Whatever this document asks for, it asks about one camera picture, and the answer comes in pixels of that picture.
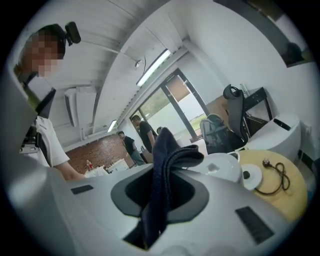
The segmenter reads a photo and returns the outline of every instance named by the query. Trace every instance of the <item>white saucer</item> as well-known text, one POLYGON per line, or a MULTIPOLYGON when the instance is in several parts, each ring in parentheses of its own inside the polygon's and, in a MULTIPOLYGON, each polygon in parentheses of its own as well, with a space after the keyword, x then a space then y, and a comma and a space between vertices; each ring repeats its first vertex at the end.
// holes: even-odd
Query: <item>white saucer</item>
POLYGON ((241 165, 242 168, 242 173, 244 171, 249 172, 250 177, 245 179, 243 178, 243 185, 247 190, 254 190, 256 187, 259 186, 259 184, 262 181, 262 171, 261 169, 255 165, 255 164, 251 164, 251 163, 247 163, 247 164, 243 164, 241 165))

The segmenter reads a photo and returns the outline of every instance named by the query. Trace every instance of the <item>fluorescent light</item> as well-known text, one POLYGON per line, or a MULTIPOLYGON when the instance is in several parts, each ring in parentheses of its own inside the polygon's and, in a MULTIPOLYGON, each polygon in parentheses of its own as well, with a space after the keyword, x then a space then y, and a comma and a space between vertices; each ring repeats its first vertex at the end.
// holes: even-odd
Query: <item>fluorescent light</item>
POLYGON ((114 128, 116 122, 117 122, 117 120, 113 120, 113 121, 112 121, 112 123, 111 123, 111 125, 110 125, 110 127, 109 127, 109 129, 108 129, 108 131, 107 131, 107 133, 110 132, 110 131, 114 128))
POLYGON ((142 86, 148 78, 153 74, 153 72, 170 56, 171 52, 165 49, 159 56, 154 60, 154 62, 149 66, 146 72, 140 77, 137 86, 142 86))

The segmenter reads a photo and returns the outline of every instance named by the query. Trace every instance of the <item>dark jeans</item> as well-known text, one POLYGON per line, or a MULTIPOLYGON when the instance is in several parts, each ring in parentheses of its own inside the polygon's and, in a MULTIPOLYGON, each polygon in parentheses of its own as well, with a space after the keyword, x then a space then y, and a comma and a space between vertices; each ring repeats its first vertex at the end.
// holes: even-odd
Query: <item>dark jeans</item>
POLYGON ((138 150, 133 151, 130 157, 138 166, 146 164, 145 161, 142 159, 141 155, 139 154, 138 150))

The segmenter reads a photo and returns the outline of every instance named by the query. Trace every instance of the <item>glass door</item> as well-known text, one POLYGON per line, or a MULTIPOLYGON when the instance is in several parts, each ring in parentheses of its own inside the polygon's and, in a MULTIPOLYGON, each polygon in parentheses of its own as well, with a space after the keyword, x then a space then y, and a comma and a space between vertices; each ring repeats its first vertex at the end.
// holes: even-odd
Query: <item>glass door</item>
POLYGON ((198 138, 201 135, 200 121, 207 118, 204 102, 179 69, 166 80, 167 96, 178 104, 198 138))
POLYGON ((189 139, 192 138, 181 117, 161 88, 157 89, 140 106, 139 111, 154 131, 159 127, 167 127, 176 139, 182 135, 189 139))

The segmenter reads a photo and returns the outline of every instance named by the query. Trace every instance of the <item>dark towel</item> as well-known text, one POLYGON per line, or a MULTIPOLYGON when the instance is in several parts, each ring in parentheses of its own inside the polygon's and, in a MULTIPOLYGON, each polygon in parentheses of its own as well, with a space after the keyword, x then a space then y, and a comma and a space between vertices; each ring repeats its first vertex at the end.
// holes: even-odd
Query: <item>dark towel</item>
POLYGON ((200 164, 204 155, 197 145, 180 147, 172 133, 163 128, 152 149, 153 180, 150 200, 141 213, 143 237, 147 248, 158 239, 167 226, 167 213, 172 207, 170 167, 184 163, 185 167, 200 164))

